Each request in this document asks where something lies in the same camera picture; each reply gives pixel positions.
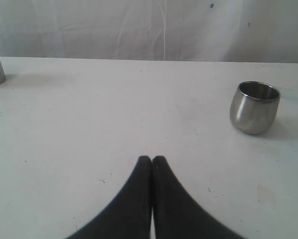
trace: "white fabric backdrop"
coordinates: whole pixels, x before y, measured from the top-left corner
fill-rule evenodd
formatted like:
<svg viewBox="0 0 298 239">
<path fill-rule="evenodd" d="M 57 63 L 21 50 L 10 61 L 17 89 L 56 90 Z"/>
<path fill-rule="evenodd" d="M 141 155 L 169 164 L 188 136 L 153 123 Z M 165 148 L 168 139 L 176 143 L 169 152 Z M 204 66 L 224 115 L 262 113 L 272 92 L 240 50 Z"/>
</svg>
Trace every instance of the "white fabric backdrop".
<svg viewBox="0 0 298 239">
<path fill-rule="evenodd" d="M 0 54 L 298 63 L 298 0 L 0 0 Z"/>
</svg>

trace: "white table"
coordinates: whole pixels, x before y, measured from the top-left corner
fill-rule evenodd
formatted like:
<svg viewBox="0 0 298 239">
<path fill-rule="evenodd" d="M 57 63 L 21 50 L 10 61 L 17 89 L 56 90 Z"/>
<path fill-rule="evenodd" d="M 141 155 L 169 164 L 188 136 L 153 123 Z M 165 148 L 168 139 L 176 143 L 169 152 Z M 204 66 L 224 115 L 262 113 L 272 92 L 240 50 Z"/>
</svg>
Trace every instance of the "white table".
<svg viewBox="0 0 298 239">
<path fill-rule="evenodd" d="M 61 239 L 164 155 L 194 199 L 250 239 L 298 239 L 298 64 L 2 58 L 0 239 Z M 238 83 L 280 89 L 262 136 L 229 121 Z"/>
</svg>

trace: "black rubber finger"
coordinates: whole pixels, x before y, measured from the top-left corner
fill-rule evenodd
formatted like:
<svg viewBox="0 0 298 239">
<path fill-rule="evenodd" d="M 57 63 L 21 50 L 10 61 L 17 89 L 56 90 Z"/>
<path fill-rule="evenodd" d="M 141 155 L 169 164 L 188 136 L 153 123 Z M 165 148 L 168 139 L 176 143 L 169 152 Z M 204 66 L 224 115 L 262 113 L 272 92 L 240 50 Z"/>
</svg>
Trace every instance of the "black rubber finger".
<svg viewBox="0 0 298 239">
<path fill-rule="evenodd" d="M 151 160 L 141 156 L 112 202 L 68 239 L 149 239 L 151 180 Z"/>
<path fill-rule="evenodd" d="M 152 173 L 156 239 L 242 239 L 191 198 L 165 157 L 153 159 Z"/>
</svg>

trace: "white backdrop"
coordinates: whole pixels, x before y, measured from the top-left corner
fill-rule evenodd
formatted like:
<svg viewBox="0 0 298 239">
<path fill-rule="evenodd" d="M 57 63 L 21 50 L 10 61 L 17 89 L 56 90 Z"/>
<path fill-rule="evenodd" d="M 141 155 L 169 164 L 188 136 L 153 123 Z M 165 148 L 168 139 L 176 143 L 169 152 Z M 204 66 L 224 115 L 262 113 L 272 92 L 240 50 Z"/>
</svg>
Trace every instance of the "white backdrop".
<svg viewBox="0 0 298 239">
<path fill-rule="evenodd" d="M 298 63 L 298 0 L 0 0 L 0 54 Z"/>
</svg>

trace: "cup rim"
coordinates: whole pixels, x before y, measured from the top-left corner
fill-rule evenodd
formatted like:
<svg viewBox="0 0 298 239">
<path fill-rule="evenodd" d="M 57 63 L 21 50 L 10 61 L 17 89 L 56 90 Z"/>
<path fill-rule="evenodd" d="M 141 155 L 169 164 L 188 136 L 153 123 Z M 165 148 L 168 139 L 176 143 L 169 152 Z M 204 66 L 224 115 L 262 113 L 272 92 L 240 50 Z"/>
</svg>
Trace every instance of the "cup rim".
<svg viewBox="0 0 298 239">
<path fill-rule="evenodd" d="M 241 85 L 243 85 L 243 84 L 245 84 L 245 83 L 255 83 L 255 84 L 259 84 L 259 85 L 265 85 L 265 86 L 267 86 L 267 87 L 272 88 L 273 90 L 275 90 L 275 91 L 278 93 L 278 96 L 275 97 L 275 98 L 273 98 L 273 99 L 261 99 L 261 98 L 256 98 L 256 97 L 250 96 L 250 95 L 244 93 L 243 91 L 241 91 L 241 89 L 240 89 Z M 266 102 L 270 102 L 270 101 L 276 101 L 276 100 L 280 99 L 280 97 L 281 97 L 281 93 L 280 93 L 280 91 L 279 91 L 276 87 L 274 87 L 274 86 L 272 86 L 272 85 L 270 85 L 270 84 L 264 83 L 264 82 L 259 82 L 259 81 L 244 81 L 244 82 L 241 82 L 241 83 L 238 85 L 238 91 L 239 91 L 242 95 L 244 95 L 244 96 L 246 96 L 246 97 L 248 97 L 248 98 L 250 98 L 250 99 L 257 100 L 257 101 L 266 101 Z"/>
</svg>

